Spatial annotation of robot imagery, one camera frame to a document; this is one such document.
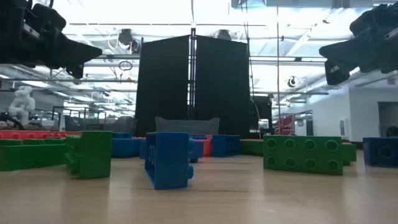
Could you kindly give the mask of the white robot figure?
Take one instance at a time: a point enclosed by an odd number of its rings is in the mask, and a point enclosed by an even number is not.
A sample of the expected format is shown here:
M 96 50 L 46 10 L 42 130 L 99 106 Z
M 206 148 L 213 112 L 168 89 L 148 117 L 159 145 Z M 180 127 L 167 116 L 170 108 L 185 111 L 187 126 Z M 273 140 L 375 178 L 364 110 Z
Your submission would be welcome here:
M 35 110 L 35 100 L 30 96 L 31 86 L 20 86 L 14 93 L 14 100 L 9 106 L 9 114 L 22 124 L 29 123 L 29 113 Z

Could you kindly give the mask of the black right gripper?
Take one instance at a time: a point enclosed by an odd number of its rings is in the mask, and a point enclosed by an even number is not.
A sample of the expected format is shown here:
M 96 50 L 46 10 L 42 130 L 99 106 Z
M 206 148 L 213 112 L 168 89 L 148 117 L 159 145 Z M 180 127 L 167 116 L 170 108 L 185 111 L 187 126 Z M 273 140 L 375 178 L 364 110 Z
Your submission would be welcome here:
M 398 71 L 398 2 L 380 4 L 362 13 L 350 26 L 354 37 L 325 45 L 325 76 L 329 86 L 339 85 L 359 67 L 362 72 Z

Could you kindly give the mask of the thin vertical metal pole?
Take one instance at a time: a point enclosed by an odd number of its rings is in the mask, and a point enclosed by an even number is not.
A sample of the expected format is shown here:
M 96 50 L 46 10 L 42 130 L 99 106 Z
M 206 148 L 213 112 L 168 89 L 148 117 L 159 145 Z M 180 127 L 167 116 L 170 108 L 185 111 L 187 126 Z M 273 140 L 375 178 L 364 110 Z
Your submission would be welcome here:
M 280 112 L 280 35 L 279 35 L 279 0 L 276 1 L 276 29 L 277 29 L 277 110 L 278 110 L 278 132 L 282 134 L 282 118 Z

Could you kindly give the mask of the blue 2x4 toy brick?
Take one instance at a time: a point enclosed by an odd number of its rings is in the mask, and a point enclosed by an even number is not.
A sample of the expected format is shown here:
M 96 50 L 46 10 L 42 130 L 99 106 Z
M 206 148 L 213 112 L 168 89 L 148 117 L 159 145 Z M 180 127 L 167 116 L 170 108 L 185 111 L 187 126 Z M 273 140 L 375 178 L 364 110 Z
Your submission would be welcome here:
M 237 135 L 213 135 L 211 143 L 213 157 L 237 156 L 241 152 L 240 136 Z
M 113 158 L 128 158 L 139 155 L 140 139 L 134 139 L 130 133 L 113 133 Z
M 155 132 L 146 134 L 144 168 L 156 190 L 184 189 L 193 177 L 189 164 L 188 133 Z

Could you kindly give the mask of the green 2x2 toy brick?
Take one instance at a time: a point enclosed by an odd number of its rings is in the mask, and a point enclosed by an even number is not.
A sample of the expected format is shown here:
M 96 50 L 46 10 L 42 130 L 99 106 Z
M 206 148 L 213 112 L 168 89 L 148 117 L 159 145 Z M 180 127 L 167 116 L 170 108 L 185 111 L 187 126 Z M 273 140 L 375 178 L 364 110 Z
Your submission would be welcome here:
M 341 145 L 343 165 L 350 166 L 352 162 L 356 162 L 356 146 L 354 144 L 344 142 Z

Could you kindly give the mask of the grey translucent plastic bin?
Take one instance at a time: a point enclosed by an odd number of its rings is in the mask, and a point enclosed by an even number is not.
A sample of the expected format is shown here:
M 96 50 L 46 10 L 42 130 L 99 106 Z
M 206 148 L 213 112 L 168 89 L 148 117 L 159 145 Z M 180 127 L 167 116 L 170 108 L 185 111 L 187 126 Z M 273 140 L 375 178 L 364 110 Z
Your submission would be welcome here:
M 218 134 L 220 119 L 175 120 L 155 117 L 157 132 L 182 132 L 194 135 Z
M 136 120 L 129 116 L 118 118 L 78 118 L 65 115 L 66 131 L 112 131 L 115 133 L 135 133 Z

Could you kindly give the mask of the green 2x4 toy brick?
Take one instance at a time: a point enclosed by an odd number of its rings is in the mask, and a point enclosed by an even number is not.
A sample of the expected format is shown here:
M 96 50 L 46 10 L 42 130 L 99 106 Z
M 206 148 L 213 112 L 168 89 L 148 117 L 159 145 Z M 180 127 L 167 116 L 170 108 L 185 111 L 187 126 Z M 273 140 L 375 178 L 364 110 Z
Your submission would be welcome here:
M 64 164 L 64 139 L 0 139 L 0 171 Z
M 341 138 L 265 135 L 263 137 L 263 168 L 342 175 Z
M 65 139 L 65 164 L 77 179 L 107 178 L 111 172 L 111 131 L 83 131 Z
M 242 139 L 241 140 L 241 154 L 250 156 L 263 155 L 263 140 L 262 139 Z

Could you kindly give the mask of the red rack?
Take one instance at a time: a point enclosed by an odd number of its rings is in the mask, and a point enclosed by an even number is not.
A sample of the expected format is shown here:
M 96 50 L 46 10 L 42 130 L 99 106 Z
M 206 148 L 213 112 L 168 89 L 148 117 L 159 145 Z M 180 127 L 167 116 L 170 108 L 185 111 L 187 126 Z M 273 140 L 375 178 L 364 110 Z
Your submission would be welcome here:
M 274 134 L 277 135 L 291 135 L 294 134 L 295 124 L 294 124 L 294 116 L 286 115 L 281 118 L 276 118 L 272 122 L 272 126 L 274 128 Z

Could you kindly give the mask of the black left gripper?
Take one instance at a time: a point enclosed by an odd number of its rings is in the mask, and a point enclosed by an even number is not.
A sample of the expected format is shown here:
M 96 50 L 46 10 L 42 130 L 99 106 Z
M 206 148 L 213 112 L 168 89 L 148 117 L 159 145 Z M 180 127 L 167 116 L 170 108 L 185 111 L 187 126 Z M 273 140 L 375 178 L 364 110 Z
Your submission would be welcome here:
M 54 0 L 0 0 L 0 64 L 65 68 L 83 77 L 84 63 L 102 55 L 100 48 L 66 37 L 66 20 L 53 8 Z

